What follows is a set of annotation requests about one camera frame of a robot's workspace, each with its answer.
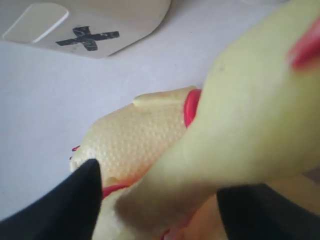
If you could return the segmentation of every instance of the white table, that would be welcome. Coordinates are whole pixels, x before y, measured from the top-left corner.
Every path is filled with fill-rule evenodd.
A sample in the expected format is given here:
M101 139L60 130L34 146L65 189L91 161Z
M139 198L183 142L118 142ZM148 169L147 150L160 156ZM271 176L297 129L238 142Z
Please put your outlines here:
M276 7L175 0L152 35L105 59L0 42L0 219L68 176L95 120L139 94L200 87L217 54Z

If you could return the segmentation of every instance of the rubber chicken beak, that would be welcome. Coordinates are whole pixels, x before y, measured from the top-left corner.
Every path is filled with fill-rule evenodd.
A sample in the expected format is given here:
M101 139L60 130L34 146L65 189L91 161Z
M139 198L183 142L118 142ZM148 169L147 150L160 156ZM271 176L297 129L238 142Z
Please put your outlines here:
M320 63L320 16L289 51L288 59L294 70Z

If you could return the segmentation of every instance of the yellow rubber chicken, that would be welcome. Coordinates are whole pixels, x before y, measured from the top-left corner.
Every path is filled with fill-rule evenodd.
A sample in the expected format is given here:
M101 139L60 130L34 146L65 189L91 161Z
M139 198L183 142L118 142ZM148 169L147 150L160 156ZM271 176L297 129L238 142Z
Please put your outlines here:
M221 188L319 166L319 63L320 0L290 0L232 43L214 61L192 123L185 128L179 115L180 128L164 154L155 153L143 177L130 176L133 185L104 199L93 240L159 240ZM96 157L81 147L73 169ZM107 173L110 167L100 164ZM104 178L104 187L112 177Z

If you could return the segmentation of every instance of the rubber chicken neck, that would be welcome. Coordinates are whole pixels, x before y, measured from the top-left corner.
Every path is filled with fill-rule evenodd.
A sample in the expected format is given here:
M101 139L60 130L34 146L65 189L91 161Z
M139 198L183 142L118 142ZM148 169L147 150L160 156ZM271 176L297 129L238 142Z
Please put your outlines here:
M112 152L111 137L101 144L107 133L95 130L93 136L94 125L72 157L72 168L95 157L103 186L123 187L108 188L93 240L159 240L220 188L264 183L319 166L319 17L320 0L290 0L229 45L191 104L196 114L190 119L184 106L194 87L138 98L129 106L135 117L126 119L135 130L146 131L146 138L139 142L127 135L124 143L135 146L129 148L136 153L134 161L123 148ZM105 119L113 122L109 132L120 129L119 121L110 115ZM174 135L168 126L174 126ZM118 174L115 166L124 161L136 171Z

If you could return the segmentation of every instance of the white plastic container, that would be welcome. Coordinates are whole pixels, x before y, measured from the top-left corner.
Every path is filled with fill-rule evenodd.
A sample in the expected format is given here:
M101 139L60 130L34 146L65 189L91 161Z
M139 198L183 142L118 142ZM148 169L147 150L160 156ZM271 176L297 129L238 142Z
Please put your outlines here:
M0 36L36 48L103 58L144 38L171 0L1 0Z

